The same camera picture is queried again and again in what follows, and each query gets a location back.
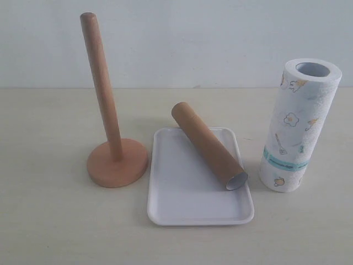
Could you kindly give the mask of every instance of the paper towel roll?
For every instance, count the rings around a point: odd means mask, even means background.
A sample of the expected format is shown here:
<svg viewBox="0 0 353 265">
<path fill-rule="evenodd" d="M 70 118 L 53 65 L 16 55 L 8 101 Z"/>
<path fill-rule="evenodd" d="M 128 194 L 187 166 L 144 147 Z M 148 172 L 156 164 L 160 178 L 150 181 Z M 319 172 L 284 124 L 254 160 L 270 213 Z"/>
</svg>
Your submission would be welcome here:
<svg viewBox="0 0 353 265">
<path fill-rule="evenodd" d="M 299 187 L 341 77 L 337 66 L 322 60 L 286 63 L 260 165 L 270 189 Z"/>
</svg>

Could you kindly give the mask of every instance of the printed paper towel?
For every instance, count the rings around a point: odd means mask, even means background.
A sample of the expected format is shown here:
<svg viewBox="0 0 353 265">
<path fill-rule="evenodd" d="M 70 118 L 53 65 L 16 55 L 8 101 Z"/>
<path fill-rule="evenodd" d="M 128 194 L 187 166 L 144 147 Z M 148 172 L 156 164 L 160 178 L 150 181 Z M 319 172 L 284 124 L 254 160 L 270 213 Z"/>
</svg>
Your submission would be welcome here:
<svg viewBox="0 0 353 265">
<path fill-rule="evenodd" d="M 286 63 L 260 165 L 260 179 L 270 189 L 299 187 L 341 76 L 322 60 Z"/>
</svg>

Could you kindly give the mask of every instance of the wooden paper towel holder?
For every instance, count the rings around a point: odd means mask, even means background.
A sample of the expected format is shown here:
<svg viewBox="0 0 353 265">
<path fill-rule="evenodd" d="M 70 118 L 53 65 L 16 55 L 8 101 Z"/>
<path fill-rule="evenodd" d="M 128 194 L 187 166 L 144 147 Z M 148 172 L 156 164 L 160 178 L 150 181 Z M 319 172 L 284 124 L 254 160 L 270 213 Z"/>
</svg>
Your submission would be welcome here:
<svg viewBox="0 0 353 265">
<path fill-rule="evenodd" d="M 108 139 L 89 155 L 87 170 L 91 179 L 100 186 L 107 188 L 126 186 L 138 180 L 146 171 L 147 150 L 135 140 L 120 137 L 97 17 L 93 13 L 83 13 L 80 19 L 100 113 Z"/>
</svg>

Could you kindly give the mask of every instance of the white wall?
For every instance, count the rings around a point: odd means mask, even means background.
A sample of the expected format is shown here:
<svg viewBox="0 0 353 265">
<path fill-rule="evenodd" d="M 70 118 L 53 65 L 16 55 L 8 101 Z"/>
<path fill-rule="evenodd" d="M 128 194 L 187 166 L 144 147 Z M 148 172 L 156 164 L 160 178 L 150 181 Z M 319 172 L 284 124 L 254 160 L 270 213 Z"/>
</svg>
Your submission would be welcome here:
<svg viewBox="0 0 353 265">
<path fill-rule="evenodd" d="M 297 57 L 337 64 L 353 86 L 348 0 L 2 0 L 0 87 L 92 87 L 87 11 L 114 87 L 272 87 Z"/>
</svg>

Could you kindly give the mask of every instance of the white tray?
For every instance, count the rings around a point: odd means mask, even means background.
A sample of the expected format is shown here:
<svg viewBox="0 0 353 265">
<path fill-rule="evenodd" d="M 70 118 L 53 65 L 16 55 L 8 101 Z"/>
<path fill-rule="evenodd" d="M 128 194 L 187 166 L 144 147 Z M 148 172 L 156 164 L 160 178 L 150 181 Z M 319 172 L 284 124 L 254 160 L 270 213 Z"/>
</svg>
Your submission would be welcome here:
<svg viewBox="0 0 353 265">
<path fill-rule="evenodd" d="M 210 128 L 242 165 L 235 134 Z M 180 128 L 154 134 L 148 217 L 157 225 L 238 225 L 254 216 L 248 183 L 225 190 Z"/>
</svg>

